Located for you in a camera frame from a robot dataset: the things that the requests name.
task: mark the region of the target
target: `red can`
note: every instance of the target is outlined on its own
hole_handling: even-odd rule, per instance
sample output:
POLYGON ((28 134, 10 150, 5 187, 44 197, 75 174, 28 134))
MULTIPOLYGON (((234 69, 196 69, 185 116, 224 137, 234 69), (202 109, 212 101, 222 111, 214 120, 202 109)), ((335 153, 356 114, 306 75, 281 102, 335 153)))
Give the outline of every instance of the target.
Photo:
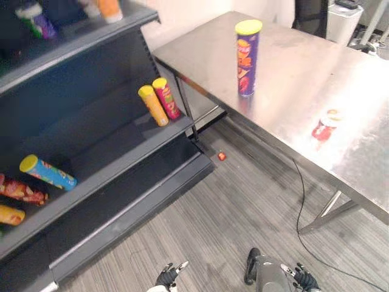
POLYGON ((0 173, 0 195, 36 205, 43 205, 49 198, 48 194, 33 190, 23 182, 6 178, 2 173, 0 173))
POLYGON ((172 120, 177 119, 181 115, 181 112, 174 101, 166 78, 160 77, 155 79, 153 81, 153 88, 168 117, 172 120))
POLYGON ((331 137, 332 132, 337 128, 341 121, 341 116, 336 109, 330 109, 322 117, 316 128, 312 131, 312 136, 320 142, 325 142, 331 137))

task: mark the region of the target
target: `black cable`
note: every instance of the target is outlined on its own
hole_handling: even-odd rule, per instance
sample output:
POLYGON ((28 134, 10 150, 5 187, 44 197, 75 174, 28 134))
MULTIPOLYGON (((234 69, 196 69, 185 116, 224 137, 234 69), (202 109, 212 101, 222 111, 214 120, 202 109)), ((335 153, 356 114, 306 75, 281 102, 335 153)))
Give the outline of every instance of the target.
POLYGON ((317 260, 318 262, 320 262, 321 264, 327 266, 328 268, 334 269, 335 271, 338 271, 338 272, 340 272, 340 273, 342 273, 342 274, 344 274, 344 275, 347 275, 347 276, 349 276, 349 277, 353 277, 353 278, 355 278, 355 279, 357 279, 357 280, 360 280, 360 281, 362 281, 362 282, 365 282, 366 284, 369 284, 369 285, 371 285, 371 286, 377 288, 378 290, 381 290, 382 292, 387 292, 387 291, 385 291, 384 289, 382 289, 381 287, 379 287, 378 285, 376 285, 376 284, 374 284, 374 283, 371 283, 371 282, 369 282, 369 281, 367 281, 367 280, 365 280, 365 279, 363 279, 363 278, 360 278, 360 277, 355 276, 355 275, 353 275, 353 274, 350 274, 350 273, 347 273, 347 272, 345 272, 345 271, 342 271, 341 269, 338 269, 338 268, 336 268, 335 266, 332 266, 332 265, 326 263, 326 262, 323 261, 322 259, 318 258, 315 254, 313 254, 313 252, 311 252, 311 251, 306 247, 305 243, 303 243, 303 240, 302 240, 301 237, 300 237, 300 230, 299 230, 299 228, 298 228, 298 225, 299 225, 299 223, 300 223, 301 212, 303 211, 304 203, 305 203, 305 185, 304 185, 303 175, 301 174, 300 169, 298 168, 297 163, 294 161, 294 159, 293 159, 293 163, 294 163, 294 165, 296 166, 296 169, 297 169, 298 174, 300 175, 301 184, 302 184, 302 186, 303 186, 303 202, 301 203, 301 208, 300 208, 300 211, 298 212, 298 217, 297 217, 297 222, 296 222, 296 232, 297 232, 298 240, 299 240, 300 243, 303 245, 303 247, 305 248, 305 250, 306 250, 314 259, 316 259, 316 260, 317 260))

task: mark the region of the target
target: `purple pringles can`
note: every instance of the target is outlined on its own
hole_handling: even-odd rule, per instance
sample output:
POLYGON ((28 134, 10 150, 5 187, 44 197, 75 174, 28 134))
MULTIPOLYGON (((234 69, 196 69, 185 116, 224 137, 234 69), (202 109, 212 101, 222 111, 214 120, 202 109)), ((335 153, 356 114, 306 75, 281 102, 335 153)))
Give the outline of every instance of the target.
POLYGON ((42 7, 33 1, 15 10, 15 14, 28 25, 37 38, 55 38, 57 32, 53 24, 44 16, 42 7))
POLYGON ((256 57, 262 22, 256 19, 244 20, 235 26, 238 37, 238 92, 241 96, 254 93, 256 57))

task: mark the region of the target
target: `snack can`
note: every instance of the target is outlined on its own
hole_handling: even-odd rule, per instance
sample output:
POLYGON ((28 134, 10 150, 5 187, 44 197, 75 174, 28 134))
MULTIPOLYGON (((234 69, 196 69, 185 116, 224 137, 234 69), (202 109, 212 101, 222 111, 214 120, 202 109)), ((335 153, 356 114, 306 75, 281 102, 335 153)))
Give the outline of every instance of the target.
POLYGON ((36 205, 43 205, 49 198, 47 193, 34 190, 15 179, 6 178, 2 173, 0 173, 0 195, 36 205))
POLYGON ((95 0, 107 23, 115 23, 123 18, 118 0, 95 0))
POLYGON ((16 226, 22 223, 25 216, 26 213, 22 210, 0 205, 0 223, 16 226))
POLYGON ((160 77, 153 81, 153 88, 164 107, 168 117, 172 120, 177 119, 181 113, 174 101, 173 95, 171 94, 170 87, 166 78, 160 77))
POLYGON ((327 141, 332 132, 338 127, 339 122, 342 120, 342 115, 337 109, 330 109, 319 120, 317 126, 312 131, 312 137, 319 142, 327 141))
POLYGON ((78 3, 81 4, 85 14, 89 18, 97 17, 100 15, 100 11, 94 0, 78 0, 78 3))
POLYGON ((73 176, 39 159, 34 154, 26 156, 20 162, 19 169, 59 189, 72 190, 77 185, 77 180, 73 176))
POLYGON ((235 26, 238 45, 238 92, 241 96, 254 93, 256 58, 262 22, 244 20, 235 26))
POLYGON ((42 7, 37 2, 27 2, 15 10, 15 14, 25 22, 38 38, 55 38, 57 32, 53 24, 44 16, 42 7))
POLYGON ((158 126, 163 127, 167 125, 169 119, 166 116, 164 109, 160 105, 153 87, 151 85, 144 85, 139 88, 138 94, 142 98, 143 102, 147 106, 148 110, 150 111, 150 114, 157 122, 158 126))

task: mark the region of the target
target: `metal shelf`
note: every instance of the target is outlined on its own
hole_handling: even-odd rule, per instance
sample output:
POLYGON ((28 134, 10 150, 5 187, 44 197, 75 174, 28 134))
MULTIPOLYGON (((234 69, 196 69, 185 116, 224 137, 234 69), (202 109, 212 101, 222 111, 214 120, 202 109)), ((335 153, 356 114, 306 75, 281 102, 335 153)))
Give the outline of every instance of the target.
POLYGON ((39 40, 22 50, 21 58, 10 61, 10 68, 0 76, 0 94, 108 38, 158 20, 155 10, 140 4, 122 1, 121 6, 124 17, 117 23, 107 24, 103 18, 87 19, 63 27, 56 40, 39 40))
POLYGON ((79 181, 77 187, 65 193, 53 188, 50 191, 51 201, 46 206, 31 213, 26 210, 26 220, 5 231, 0 244, 0 259, 105 184, 178 137, 192 124, 191 119, 182 116, 165 127, 158 127, 150 114, 146 114, 72 158, 73 174, 79 181))
POLYGON ((61 216, 0 265, 5 280, 0 290, 41 291, 54 282, 61 284, 212 170, 211 160, 180 135, 61 216), (15 269, 24 275, 23 281, 15 277, 15 269))

